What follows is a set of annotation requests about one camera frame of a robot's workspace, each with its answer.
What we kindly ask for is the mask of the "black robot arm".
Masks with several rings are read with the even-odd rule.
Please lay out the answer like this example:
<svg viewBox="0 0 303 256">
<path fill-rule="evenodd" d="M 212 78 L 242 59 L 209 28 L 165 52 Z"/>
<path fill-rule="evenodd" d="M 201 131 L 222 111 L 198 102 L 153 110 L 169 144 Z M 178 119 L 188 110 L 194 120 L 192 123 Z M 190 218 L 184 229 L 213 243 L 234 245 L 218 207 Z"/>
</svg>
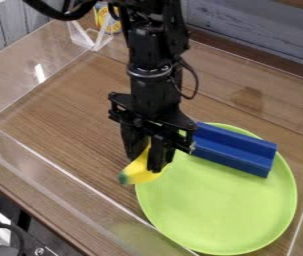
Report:
<svg viewBox="0 0 303 256">
<path fill-rule="evenodd" d="M 129 48 L 131 92 L 109 94 L 109 117 L 121 124 L 126 154 L 146 156 L 146 169 L 162 171 L 175 152 L 193 145 L 196 122 L 181 110 L 194 98 L 182 91 L 184 73 L 194 70 L 182 54 L 190 49 L 181 0 L 107 0 L 122 23 Z"/>
</svg>

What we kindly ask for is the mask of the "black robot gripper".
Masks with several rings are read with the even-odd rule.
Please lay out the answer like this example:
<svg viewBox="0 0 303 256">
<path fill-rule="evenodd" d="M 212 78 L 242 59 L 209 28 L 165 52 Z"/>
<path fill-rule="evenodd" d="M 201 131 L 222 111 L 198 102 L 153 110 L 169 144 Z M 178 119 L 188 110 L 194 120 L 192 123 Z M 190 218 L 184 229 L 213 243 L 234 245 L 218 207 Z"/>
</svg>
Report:
<svg viewBox="0 0 303 256">
<path fill-rule="evenodd" d="M 131 93 L 109 94 L 109 118 L 121 123 L 127 157 L 134 161 L 149 146 L 147 169 L 161 173 L 173 162 L 175 149 L 190 151 L 194 121 L 181 111 L 184 70 L 165 76 L 131 76 Z"/>
</svg>

